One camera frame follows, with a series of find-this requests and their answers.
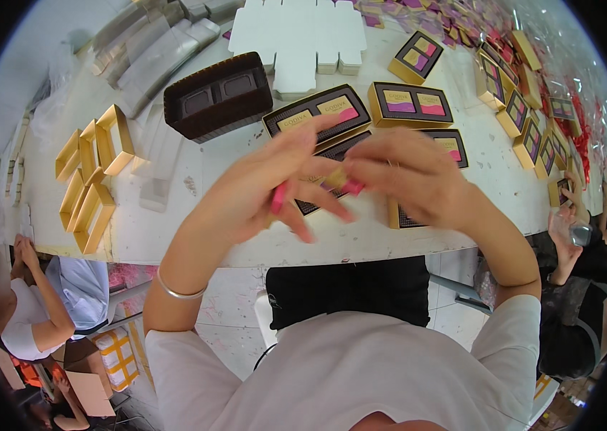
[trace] godiva logo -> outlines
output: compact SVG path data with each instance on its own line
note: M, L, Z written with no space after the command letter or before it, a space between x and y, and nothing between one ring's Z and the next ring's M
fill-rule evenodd
M310 114L309 110L302 111L296 115L285 118L284 120L278 121L277 126L280 130L287 130L292 127L295 127L306 120L308 118L312 118L313 116Z

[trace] gold cardboard frame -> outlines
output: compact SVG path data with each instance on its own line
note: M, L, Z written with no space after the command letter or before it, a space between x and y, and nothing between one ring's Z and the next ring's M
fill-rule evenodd
M98 138L104 134L104 130L96 123L97 119L92 119L86 125L84 131L81 132L81 139L79 140L81 168L83 170L84 184L87 187L90 187L93 183L99 183L105 178L103 169L100 167L97 151Z
M120 148L115 148L112 138L112 127L115 124L119 130ZM102 167L105 175L118 175L136 155L126 123L126 115L117 105L112 105L102 114L95 125L99 166Z
M61 220L62 227L67 232L74 231L74 225L81 210L85 192L86 187L84 186L83 174L79 168L74 171L74 175L71 177L71 181L69 181L64 199L62 199L61 206L59 207L59 219Z
M102 209L97 218L93 220L100 205L102 205ZM91 254L97 250L102 234L105 232L115 209L117 209L117 205L107 187L93 183L85 195L74 226L74 238L81 253Z
M79 163L81 163L81 153L79 151L80 138L81 129L76 129L61 151L59 151L55 159L55 178L57 181L65 182L76 170Z

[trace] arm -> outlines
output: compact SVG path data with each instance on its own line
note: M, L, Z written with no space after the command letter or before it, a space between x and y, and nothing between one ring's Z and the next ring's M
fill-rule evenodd
M75 395L71 394L71 386L66 380L60 380L57 382L57 387L61 391L62 395L71 411L74 412L74 418L65 417L61 414L55 417L55 423L64 431L75 431L75 430L87 430L91 425L88 423L88 419L85 418L83 410L79 407L79 402L75 399Z
M332 194L307 181L308 176L327 175L339 162L311 157L316 133L336 125L338 116L320 115L241 158L215 182L184 222L160 263L158 275L165 286L180 295L203 290L215 268L235 244L256 236L266 227L272 190L286 181L285 203L277 218L307 243L315 239L292 204L293 199L312 202L345 221L352 215ZM148 331L183 332L194 328L201 298L178 299L153 280L143 308Z
M496 307L515 295L540 299L538 264L526 239L432 139L403 128L377 133L347 151L343 165L352 178L394 197L414 220L473 238L498 282Z
M35 284L45 302L45 308L50 315L50 320L36 323L32 326L33 340L38 350L44 352L47 349L57 347L74 335L74 322L71 320L66 307L61 302L55 289L40 269L40 262L35 254L31 240L23 239L21 242L23 261L31 270Z

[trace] woman's right hand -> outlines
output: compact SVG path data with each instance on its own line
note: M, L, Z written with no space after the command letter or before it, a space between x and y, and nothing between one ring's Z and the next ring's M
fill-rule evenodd
M38 255L35 254L35 249L33 248L33 243L30 238L23 238L21 243L19 243L19 247L21 248L21 256L23 262L33 271L33 268L40 268L40 260L38 260Z
M373 134L347 151L342 164L350 177L392 196L419 223L463 231L472 220L478 188L423 133L393 128Z

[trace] hand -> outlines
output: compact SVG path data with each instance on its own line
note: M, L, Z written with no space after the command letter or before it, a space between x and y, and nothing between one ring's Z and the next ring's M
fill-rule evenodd
M279 133L263 148L237 160L205 194L187 220L222 235L230 244L256 236L267 226L273 189L286 181L287 192L277 219L307 243L315 239L292 203L311 202L345 222L352 214L310 177L330 174L338 161L313 157L316 134L339 123L337 115L318 115L299 127Z
M55 384L62 394L67 394L69 390L71 390L71 385L69 385L69 382L66 379L58 379L55 381Z
M23 256L21 254L21 242L23 238L21 234L16 234L14 238L14 266L23 263Z
M347 151L342 166L368 189L394 197L413 220L454 230L470 222L477 188L425 134L405 128L379 132Z
M584 251L583 247L575 246L569 239L569 227L575 222L575 212L576 208L563 206L557 215L552 211L548 215L548 234L557 249L558 267L569 271L572 270L576 260Z
M35 249L33 248L33 243L30 238L24 237L19 243L19 249L23 262L31 271L33 271L34 268L40 268L40 260L38 260L38 255L35 254Z

